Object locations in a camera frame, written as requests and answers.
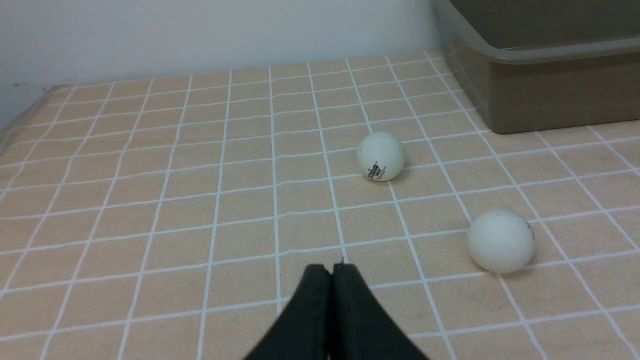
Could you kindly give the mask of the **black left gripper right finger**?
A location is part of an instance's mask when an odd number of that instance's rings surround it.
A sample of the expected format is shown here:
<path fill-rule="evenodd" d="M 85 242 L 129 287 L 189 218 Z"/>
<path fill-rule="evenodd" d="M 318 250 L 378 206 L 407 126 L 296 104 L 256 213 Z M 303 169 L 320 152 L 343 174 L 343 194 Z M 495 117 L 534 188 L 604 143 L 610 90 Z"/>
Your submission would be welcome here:
<path fill-rule="evenodd" d="M 333 316 L 330 360 L 428 359 L 387 314 L 354 264 L 334 264 Z"/>

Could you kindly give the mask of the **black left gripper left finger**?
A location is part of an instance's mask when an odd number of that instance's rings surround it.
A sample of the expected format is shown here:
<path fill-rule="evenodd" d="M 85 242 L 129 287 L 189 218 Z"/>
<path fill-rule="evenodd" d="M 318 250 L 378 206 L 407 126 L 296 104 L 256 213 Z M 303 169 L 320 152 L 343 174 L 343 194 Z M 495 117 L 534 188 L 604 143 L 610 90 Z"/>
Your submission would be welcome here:
<path fill-rule="evenodd" d="M 307 265 L 293 296 L 245 358 L 326 360 L 331 290 L 331 273 L 322 264 Z"/>

